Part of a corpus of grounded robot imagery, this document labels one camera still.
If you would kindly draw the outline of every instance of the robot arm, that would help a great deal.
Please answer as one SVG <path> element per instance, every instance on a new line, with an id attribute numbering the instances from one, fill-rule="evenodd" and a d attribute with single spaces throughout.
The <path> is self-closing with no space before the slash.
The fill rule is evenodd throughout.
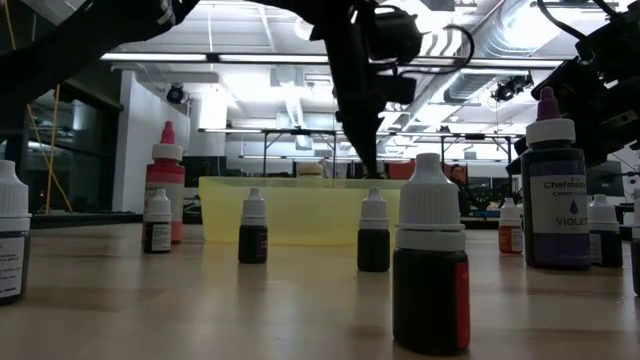
<path id="1" fill-rule="evenodd" d="M 33 101 L 112 49 L 170 30 L 198 2 L 87 0 L 51 36 L 0 57 L 0 106 Z M 311 40 L 327 45 L 337 118 L 365 166 L 376 169 L 376 131 L 382 121 L 378 114 L 387 101 L 411 103 L 416 81 L 377 75 L 369 59 L 392 59 L 400 65 L 412 61 L 422 43 L 415 17 L 397 8 L 376 14 L 374 0 L 254 2 L 290 10 L 314 25 Z"/>
<path id="2" fill-rule="evenodd" d="M 640 2 L 631 3 L 624 13 L 616 13 L 602 0 L 594 3 L 609 15 L 609 23 L 584 35 L 553 19 L 538 0 L 550 21 L 578 39 L 578 56 L 532 91 L 539 99 L 543 88 L 554 89 L 560 110 L 575 123 L 575 147 L 584 151 L 587 166 L 605 162 L 609 154 L 629 144 L 640 149 Z M 518 154 L 526 151 L 526 139 L 515 147 Z M 519 174 L 520 160 L 509 164 L 507 171 Z"/>

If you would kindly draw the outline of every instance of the pink bottle cap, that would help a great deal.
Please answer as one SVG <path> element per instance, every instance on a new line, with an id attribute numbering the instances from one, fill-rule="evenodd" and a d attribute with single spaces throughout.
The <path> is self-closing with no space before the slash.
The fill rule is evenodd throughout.
<path id="1" fill-rule="evenodd" d="M 171 120 L 167 120 L 164 123 L 164 130 L 162 130 L 162 139 L 160 140 L 161 144 L 176 144 L 176 133 L 173 131 L 173 123 Z"/>

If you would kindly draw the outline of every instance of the food coloring bottle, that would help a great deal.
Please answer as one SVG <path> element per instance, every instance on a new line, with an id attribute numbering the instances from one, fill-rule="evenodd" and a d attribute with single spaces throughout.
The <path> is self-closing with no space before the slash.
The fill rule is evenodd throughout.
<path id="1" fill-rule="evenodd" d="M 184 167 L 182 161 L 182 147 L 176 145 L 173 123 L 167 121 L 162 131 L 162 139 L 159 144 L 153 145 L 153 164 L 147 165 L 145 183 L 144 212 L 147 212 L 149 200 L 155 195 L 156 190 L 164 189 L 167 198 L 171 201 L 171 242 L 182 242 L 182 213 L 184 202 Z"/>
<path id="2" fill-rule="evenodd" d="M 358 270 L 388 271 L 391 262 L 390 241 L 387 202 L 380 195 L 380 189 L 369 189 L 369 196 L 362 201 L 360 215 Z"/>
<path id="3" fill-rule="evenodd" d="M 0 305 L 25 296 L 30 228 L 29 187 L 16 176 L 13 161 L 0 160 Z"/>
<path id="4" fill-rule="evenodd" d="M 591 264 L 595 266 L 622 267 L 622 239 L 616 209 L 607 202 L 606 195 L 595 195 L 589 203 L 589 241 Z"/>
<path id="5" fill-rule="evenodd" d="M 144 232 L 147 235 L 143 249 L 146 254 L 162 254 L 171 251 L 171 201 L 164 189 L 156 190 L 147 204 Z"/>
<path id="6" fill-rule="evenodd" d="M 501 253 L 522 254 L 522 219 L 520 209 L 512 198 L 506 198 L 500 209 L 500 229 L 498 230 Z"/>
<path id="7" fill-rule="evenodd" d="M 418 155 L 400 191 L 393 336 L 425 355 L 455 355 L 469 347 L 469 262 L 458 187 L 443 174 L 438 154 Z"/>
<path id="8" fill-rule="evenodd" d="M 563 119 L 553 89 L 542 89 L 538 120 L 527 126 L 522 155 L 525 257 L 537 268 L 588 270 L 584 154 L 574 149 L 573 121 Z"/>
<path id="9" fill-rule="evenodd" d="M 267 205 L 260 189 L 252 188 L 242 207 L 238 261 L 241 264 L 262 264 L 267 261 Z"/>
<path id="10" fill-rule="evenodd" d="M 640 296 L 640 198 L 636 199 L 633 213 L 633 229 L 631 230 L 631 272 L 633 273 L 633 290 Z"/>

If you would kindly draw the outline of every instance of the purple bottle cap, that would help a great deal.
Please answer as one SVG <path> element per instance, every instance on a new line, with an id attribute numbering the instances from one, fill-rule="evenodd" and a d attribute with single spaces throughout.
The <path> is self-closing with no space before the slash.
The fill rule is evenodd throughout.
<path id="1" fill-rule="evenodd" d="M 562 117 L 558 101 L 553 94 L 553 89 L 546 87 L 540 93 L 540 102 L 538 102 L 538 120 L 559 119 Z"/>

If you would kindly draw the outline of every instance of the yellow plastic container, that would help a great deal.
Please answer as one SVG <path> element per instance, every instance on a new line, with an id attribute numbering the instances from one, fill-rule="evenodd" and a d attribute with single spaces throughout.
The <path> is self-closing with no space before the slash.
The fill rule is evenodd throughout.
<path id="1" fill-rule="evenodd" d="M 269 244 L 355 245 L 360 205 L 369 188 L 378 187 L 387 201 L 392 238 L 398 222 L 404 181 L 200 178 L 202 220 L 208 242 L 238 241 L 242 203 L 258 187 L 267 202 Z"/>

